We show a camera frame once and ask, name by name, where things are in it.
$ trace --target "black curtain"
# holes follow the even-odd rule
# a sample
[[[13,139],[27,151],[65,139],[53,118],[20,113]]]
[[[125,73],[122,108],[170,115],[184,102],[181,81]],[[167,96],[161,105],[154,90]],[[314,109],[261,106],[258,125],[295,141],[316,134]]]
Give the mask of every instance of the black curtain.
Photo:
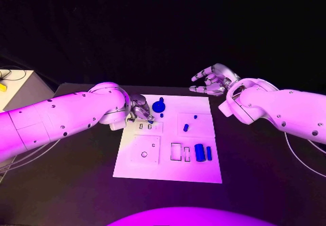
[[[222,63],[242,78],[326,94],[323,7],[259,2],[1,1],[0,63],[53,84],[176,87]]]

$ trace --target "dark table surface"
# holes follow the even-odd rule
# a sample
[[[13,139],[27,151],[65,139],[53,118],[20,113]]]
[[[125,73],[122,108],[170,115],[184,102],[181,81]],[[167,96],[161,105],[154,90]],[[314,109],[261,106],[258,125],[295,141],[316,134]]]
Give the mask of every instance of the dark table surface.
[[[92,85],[62,84],[56,96]],[[203,96],[187,88],[122,86],[127,93]],[[209,97],[222,184],[114,178],[122,130],[98,124],[62,139],[33,163],[11,170],[0,184],[0,223],[102,226],[161,207],[228,210],[277,225],[326,225],[326,178],[297,161],[284,133],[259,119],[226,118]],[[304,162],[326,173],[326,157],[290,136]]]

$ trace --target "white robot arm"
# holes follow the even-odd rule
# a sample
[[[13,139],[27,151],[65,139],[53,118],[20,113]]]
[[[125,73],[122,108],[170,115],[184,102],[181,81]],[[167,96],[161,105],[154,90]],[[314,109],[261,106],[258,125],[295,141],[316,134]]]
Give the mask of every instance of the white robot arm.
[[[153,122],[141,95],[131,95],[115,83],[95,85],[30,106],[0,113],[0,162],[33,148],[91,128],[98,122],[111,130],[127,126],[125,117]]]
[[[215,64],[199,72],[192,81],[205,78],[206,87],[192,86],[190,91],[219,96],[223,115],[251,124],[265,118],[278,130],[326,144],[326,96],[297,90],[278,90],[262,79],[241,79],[231,69]]]

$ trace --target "robotic hand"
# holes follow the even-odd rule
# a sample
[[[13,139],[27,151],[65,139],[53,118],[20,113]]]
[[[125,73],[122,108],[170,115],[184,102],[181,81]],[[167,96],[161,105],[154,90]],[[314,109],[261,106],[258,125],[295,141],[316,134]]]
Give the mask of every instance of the robotic hand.
[[[111,82],[0,113],[0,162],[96,123],[108,124],[111,130],[124,128],[128,114],[132,121],[154,120],[144,96],[128,96]]]
[[[262,79],[241,79],[222,64],[197,73],[192,81],[205,78],[206,87],[192,86],[190,91],[219,96],[226,100],[219,110],[229,117],[251,124],[265,118],[278,130],[326,144],[326,96],[297,90],[278,90]]]

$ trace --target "small blue piece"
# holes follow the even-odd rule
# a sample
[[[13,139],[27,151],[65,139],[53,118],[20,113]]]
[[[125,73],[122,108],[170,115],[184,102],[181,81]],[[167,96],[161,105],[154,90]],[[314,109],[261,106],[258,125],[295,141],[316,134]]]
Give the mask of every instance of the small blue piece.
[[[189,125],[184,124],[183,131],[187,132]]]
[[[164,111],[164,103],[163,103],[164,99],[163,97],[160,98],[160,101],[156,101],[153,103],[151,109],[156,113],[160,113]]]
[[[194,153],[196,153],[196,161],[205,161],[205,152],[203,152],[203,145],[196,144],[194,145]]]
[[[207,150],[207,161],[212,161],[212,150],[210,147],[206,147]]]

